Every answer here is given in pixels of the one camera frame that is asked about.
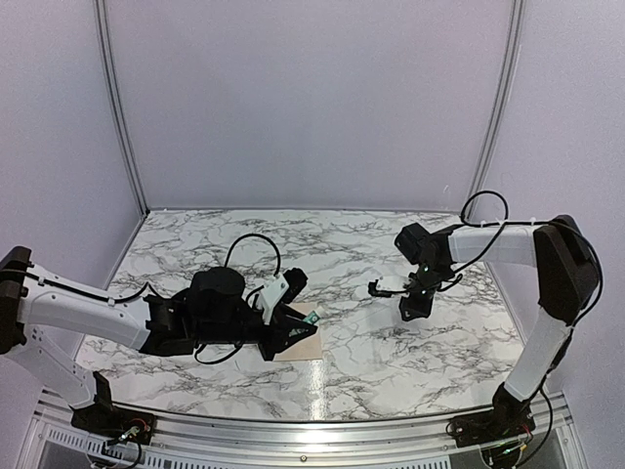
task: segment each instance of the black cable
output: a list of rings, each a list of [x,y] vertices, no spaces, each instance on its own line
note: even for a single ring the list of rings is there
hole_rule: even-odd
[[[437,291],[447,291],[449,288],[456,286],[462,280],[462,274],[458,275],[454,280],[451,281],[447,286],[440,286]]]
[[[202,360],[200,360],[197,356],[202,353],[204,351],[204,349],[206,348],[206,345],[201,345],[193,354],[193,358],[195,359],[196,362],[201,363],[201,364],[219,364],[222,362],[225,362],[228,359],[231,359],[232,357],[234,357],[236,354],[238,354],[238,352],[243,348],[243,344],[236,344],[234,345],[234,350],[232,352],[230,352],[229,354],[221,357],[220,359],[216,359],[213,360],[212,362],[203,362]]]
[[[265,288],[264,286],[259,286],[258,288],[254,288],[252,291],[250,291],[247,296],[245,297],[245,303],[247,303],[248,305],[250,304],[250,298],[252,298],[252,296],[254,296],[256,293],[258,293],[259,291],[261,291],[263,288]]]
[[[486,195],[486,194],[494,195],[497,198],[499,198],[499,200],[501,200],[502,203],[504,204],[504,220],[508,220],[508,218],[510,218],[510,207],[508,206],[508,201],[501,193],[497,191],[478,191],[467,199],[467,201],[462,207],[462,210],[460,210],[460,222],[463,225],[466,225],[468,227],[473,227],[473,228],[481,228],[481,225],[472,224],[467,221],[467,209],[469,208],[469,205],[471,204],[471,202],[473,202],[476,198],[478,198],[480,195]]]
[[[137,444],[137,459],[135,459],[135,462],[133,462],[130,466],[127,466],[124,469],[135,469],[135,467],[137,467],[141,462],[141,456],[143,455],[144,451],[141,448],[141,443],[135,443]]]
[[[547,407],[549,408],[549,427],[547,427],[547,433],[545,433],[545,436],[543,437],[543,439],[540,442],[540,444],[536,447],[536,449],[526,459],[524,459],[522,462],[517,464],[517,467],[524,466],[527,463],[527,461],[529,461],[532,457],[534,457],[536,455],[536,453],[538,451],[540,451],[540,449],[543,446],[545,446],[545,444],[547,443],[547,440],[549,439],[549,435],[551,434],[551,431],[554,428],[554,407],[551,405],[551,401],[549,401],[549,398],[545,394],[545,391],[543,390],[542,386],[540,387],[540,394],[542,395],[542,397],[547,402]]]
[[[246,239],[248,237],[258,237],[260,239],[265,240],[266,242],[268,242],[271,247],[273,248],[273,250],[275,251],[275,259],[276,259],[276,266],[275,266],[275,272],[273,273],[274,276],[277,276],[280,273],[280,267],[281,267],[281,263],[282,263],[282,259],[280,256],[280,250],[277,248],[277,246],[275,245],[275,243],[271,240],[271,238],[269,238],[268,236],[265,236],[264,234],[258,234],[258,233],[248,233],[248,234],[244,234],[243,236],[238,237],[234,243],[232,244],[232,246],[230,247],[230,249],[228,250],[228,255],[226,256],[226,262],[224,263],[224,267],[228,266],[228,262],[230,260],[230,256],[232,254],[232,250],[234,249],[234,247],[243,239]]]

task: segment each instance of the white backdrop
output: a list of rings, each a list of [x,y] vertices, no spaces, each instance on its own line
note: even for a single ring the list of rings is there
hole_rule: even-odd
[[[511,2],[108,4],[151,207],[460,209]]]

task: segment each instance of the green object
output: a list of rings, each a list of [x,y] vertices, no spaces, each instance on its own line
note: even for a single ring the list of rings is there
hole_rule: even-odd
[[[315,325],[321,320],[321,317],[316,313],[316,310],[312,310],[311,313],[302,319],[303,322],[310,325]],[[293,329],[289,332],[289,337],[293,337],[294,335],[301,334],[302,332],[306,332],[305,329]]]

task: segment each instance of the metal frame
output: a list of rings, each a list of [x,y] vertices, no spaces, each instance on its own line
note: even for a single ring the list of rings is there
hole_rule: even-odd
[[[555,394],[551,401],[554,429],[562,436],[562,452],[566,452],[568,467],[584,469],[585,462],[576,450],[579,444],[570,430],[572,419],[566,401],[562,394]],[[145,410],[139,406],[122,406]],[[168,465],[173,469],[177,467],[176,461],[188,463],[188,467],[196,464],[201,468],[204,464],[224,469],[303,467],[303,463],[312,467],[395,469],[406,464],[418,467],[424,460],[441,461],[455,453],[475,451],[477,447],[457,448],[445,434],[445,427],[453,415],[485,408],[358,422],[226,419],[151,409],[158,422],[152,444],[145,448],[146,459],[141,467]],[[547,430],[549,410],[544,401],[537,400],[532,411],[537,424],[534,433],[540,439]],[[50,431],[55,429],[70,434],[70,441],[72,436],[83,441],[87,437],[95,448],[104,440],[72,428],[70,419],[71,410],[63,399],[45,390],[28,429],[18,468],[37,467],[45,442],[54,440]]]
[[[512,85],[519,61],[519,52],[521,50],[521,29],[525,15],[525,0],[513,0],[512,12],[510,16],[510,27],[508,29],[508,39],[506,41],[506,52],[504,53],[504,61],[501,67],[501,75],[499,76],[499,85],[497,86],[497,94],[495,95],[495,103],[490,121],[484,137],[484,142],[479,153],[478,167],[473,177],[473,181],[469,188],[467,197],[482,189],[486,179],[486,172],[490,161],[495,152],[497,145],[497,136],[501,128],[506,104],[510,100]],[[476,204],[469,207],[467,218],[471,219]]]
[[[117,73],[115,71],[115,62],[113,60],[112,45],[110,41],[110,31],[108,28],[108,11],[105,0],[94,0],[94,9],[96,14],[96,28],[98,31],[98,40],[100,42],[100,52],[104,67],[104,82],[108,91],[108,99],[112,111],[113,124],[115,132],[119,140],[124,166],[128,174],[128,180],[135,198],[135,202],[140,213],[145,216],[149,213],[146,202],[146,194],[139,175],[139,167],[133,151],[130,133],[124,117],[124,109],[119,94],[119,85],[117,83]]]

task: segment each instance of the white marble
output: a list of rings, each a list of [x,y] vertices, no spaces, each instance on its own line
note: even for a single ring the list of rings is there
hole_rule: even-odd
[[[298,298],[325,309],[323,360],[264,362],[245,346],[232,360],[202,365],[191,357],[157,358],[87,337],[81,364],[109,379],[117,401],[179,412],[265,419],[350,420],[416,415],[490,402],[521,352],[503,301],[482,266],[437,296],[427,320],[403,322],[398,299],[371,298],[367,283],[406,275],[394,247],[414,221],[437,230],[457,218],[441,214],[358,211],[166,211],[151,213],[111,289],[151,281],[164,294],[194,272],[222,265],[245,233],[270,236],[284,269],[309,276]],[[237,246],[232,267],[250,286],[274,269],[258,240]],[[231,350],[209,346],[204,360]]]

